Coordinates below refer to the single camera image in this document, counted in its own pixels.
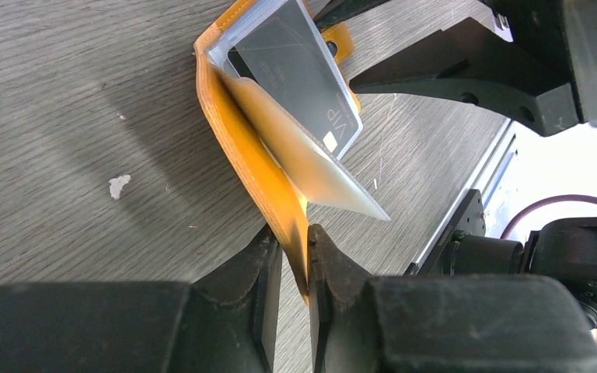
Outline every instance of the cable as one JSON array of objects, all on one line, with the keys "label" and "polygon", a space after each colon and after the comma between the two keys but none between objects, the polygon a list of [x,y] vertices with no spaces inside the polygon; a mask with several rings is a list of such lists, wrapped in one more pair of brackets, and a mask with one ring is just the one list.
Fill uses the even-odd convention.
[{"label": "cable", "polygon": [[547,206],[549,204],[556,204],[557,202],[586,202],[588,204],[596,204],[597,205],[597,197],[592,196],[585,196],[583,194],[564,194],[561,196],[554,196],[544,198],[542,200],[538,200],[537,202],[530,204],[528,207],[524,208],[519,212],[514,218],[507,224],[507,228],[504,229],[502,235],[500,236],[501,239],[507,239],[511,231],[516,228],[516,225],[527,215],[533,212],[536,209],[539,209],[543,206]]}]

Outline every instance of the gray wood grain surface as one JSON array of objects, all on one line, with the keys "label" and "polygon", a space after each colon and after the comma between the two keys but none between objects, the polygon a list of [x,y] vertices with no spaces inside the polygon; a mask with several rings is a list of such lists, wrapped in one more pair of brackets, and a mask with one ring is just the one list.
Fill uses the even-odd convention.
[{"label": "gray wood grain surface", "polygon": [[[325,1],[310,4],[320,8]],[[195,281],[263,219],[195,96],[192,44],[232,0],[0,2],[0,284]],[[352,76],[467,16],[474,0],[395,0],[347,24]],[[360,97],[344,164],[393,217],[310,208],[363,267],[424,247],[502,119],[413,96]],[[120,200],[109,179],[131,175]],[[310,371],[308,312],[284,263],[276,371]]]}]

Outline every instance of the blue strip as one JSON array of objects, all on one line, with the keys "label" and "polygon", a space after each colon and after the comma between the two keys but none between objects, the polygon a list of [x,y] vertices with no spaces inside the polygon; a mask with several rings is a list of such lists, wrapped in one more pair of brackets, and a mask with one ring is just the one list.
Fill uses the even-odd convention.
[{"label": "blue strip", "polygon": [[483,204],[484,209],[486,209],[489,201],[491,200],[491,198],[493,197],[493,194],[495,193],[495,190],[498,188],[498,185],[500,185],[500,182],[502,181],[502,176],[504,176],[504,174],[507,172],[507,169],[509,168],[509,165],[511,164],[511,161],[514,158],[514,156],[516,156],[515,152],[509,153],[507,160],[504,162],[504,165],[502,166],[502,170],[495,178],[495,182],[493,184],[493,187],[491,188],[491,192],[488,194],[488,197],[484,201],[484,204]]}]

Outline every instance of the orange object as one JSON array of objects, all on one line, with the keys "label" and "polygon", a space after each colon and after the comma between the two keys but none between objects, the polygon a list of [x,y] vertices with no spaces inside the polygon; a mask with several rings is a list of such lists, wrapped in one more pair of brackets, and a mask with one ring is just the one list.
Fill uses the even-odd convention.
[{"label": "orange object", "polygon": [[[218,143],[282,245],[298,289],[307,303],[307,200],[269,156],[257,132],[205,55],[223,32],[254,3],[254,0],[235,2],[196,40],[197,96]],[[337,63],[353,51],[354,44],[344,24],[333,26],[322,35],[324,40],[337,45],[337,54],[334,56]]]}]

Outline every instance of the white debris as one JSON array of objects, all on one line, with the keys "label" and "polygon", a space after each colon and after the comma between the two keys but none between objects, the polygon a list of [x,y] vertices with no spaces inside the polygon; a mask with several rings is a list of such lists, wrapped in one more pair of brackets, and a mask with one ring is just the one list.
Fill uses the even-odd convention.
[{"label": "white debris", "polygon": [[130,181],[131,176],[129,175],[118,176],[115,179],[109,180],[109,191],[111,192],[111,197],[114,200],[118,200],[120,198],[120,192],[122,191],[122,187],[124,187]]}]

